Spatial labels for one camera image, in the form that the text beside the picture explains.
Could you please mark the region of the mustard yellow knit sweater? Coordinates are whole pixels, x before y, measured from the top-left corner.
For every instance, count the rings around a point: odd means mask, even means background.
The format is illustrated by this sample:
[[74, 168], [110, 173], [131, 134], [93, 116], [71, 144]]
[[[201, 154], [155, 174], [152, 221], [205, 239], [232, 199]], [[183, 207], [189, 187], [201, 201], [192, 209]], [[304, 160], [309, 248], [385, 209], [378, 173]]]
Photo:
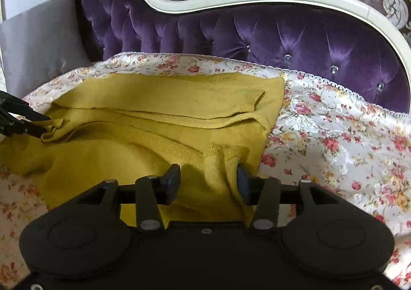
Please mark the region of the mustard yellow knit sweater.
[[240, 73], [90, 78], [53, 101], [40, 139], [4, 139], [1, 164], [57, 207], [106, 179], [133, 184], [176, 163], [164, 221], [249, 222], [236, 170], [257, 173], [284, 89], [281, 77]]

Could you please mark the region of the purple tufted velvet headboard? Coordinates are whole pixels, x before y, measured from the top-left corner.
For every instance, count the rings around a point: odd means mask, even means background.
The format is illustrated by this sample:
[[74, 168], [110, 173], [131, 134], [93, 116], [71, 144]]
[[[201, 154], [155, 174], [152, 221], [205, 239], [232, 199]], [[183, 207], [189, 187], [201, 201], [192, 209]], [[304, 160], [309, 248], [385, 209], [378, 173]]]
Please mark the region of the purple tufted velvet headboard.
[[357, 0], [77, 0], [93, 61], [121, 52], [203, 54], [324, 77], [410, 110], [410, 47]]

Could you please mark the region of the grey square pillow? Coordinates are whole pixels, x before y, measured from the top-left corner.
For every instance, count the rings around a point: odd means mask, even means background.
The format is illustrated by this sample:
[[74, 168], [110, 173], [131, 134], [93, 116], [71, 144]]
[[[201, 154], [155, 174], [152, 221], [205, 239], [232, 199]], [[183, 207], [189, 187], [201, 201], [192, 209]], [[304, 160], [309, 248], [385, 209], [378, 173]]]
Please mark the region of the grey square pillow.
[[76, 0], [49, 0], [1, 23], [7, 91], [22, 98], [92, 63], [79, 33]]

